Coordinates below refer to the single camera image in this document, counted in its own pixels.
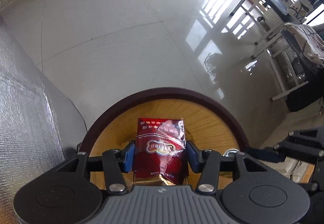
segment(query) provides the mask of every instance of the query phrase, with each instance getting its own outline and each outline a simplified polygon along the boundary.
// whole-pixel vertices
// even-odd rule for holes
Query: yuntan logo
[[[181,150],[176,150],[176,147],[173,144],[150,140],[147,142],[146,152],[148,153],[157,153],[162,156],[175,156],[177,153],[181,152]]]

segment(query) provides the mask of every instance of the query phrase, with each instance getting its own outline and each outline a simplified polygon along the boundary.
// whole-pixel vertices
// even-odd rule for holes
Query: black fabric
[[[308,84],[287,95],[289,111],[299,111],[324,96],[324,69],[320,69]]]
[[[281,3],[280,0],[265,0],[270,7],[273,8],[273,10],[278,14],[278,16],[284,21],[284,22],[290,22],[291,17],[288,14],[287,8]]]

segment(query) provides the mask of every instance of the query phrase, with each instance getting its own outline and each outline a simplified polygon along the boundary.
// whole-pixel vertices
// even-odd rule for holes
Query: white logo
[[[167,191],[167,190],[166,190],[165,188],[163,188],[163,187],[158,189],[158,192],[159,192],[159,193],[164,193],[164,192],[166,192],[166,191]]]

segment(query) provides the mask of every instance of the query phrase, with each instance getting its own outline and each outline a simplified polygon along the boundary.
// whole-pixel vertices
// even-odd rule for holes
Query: ribbed gray panel
[[[237,224],[211,196],[198,195],[190,186],[135,186],[113,196],[87,224]]]

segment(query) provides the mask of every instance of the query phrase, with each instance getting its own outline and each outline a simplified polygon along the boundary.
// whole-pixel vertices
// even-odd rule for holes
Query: silver screw
[[[316,191],[318,187],[318,184],[314,183],[312,184],[312,191]]]
[[[109,190],[112,192],[122,192],[125,190],[125,186],[123,184],[112,184],[109,186]]]
[[[201,184],[201,185],[199,185],[198,189],[201,192],[213,192],[215,190],[215,187],[210,184]]]

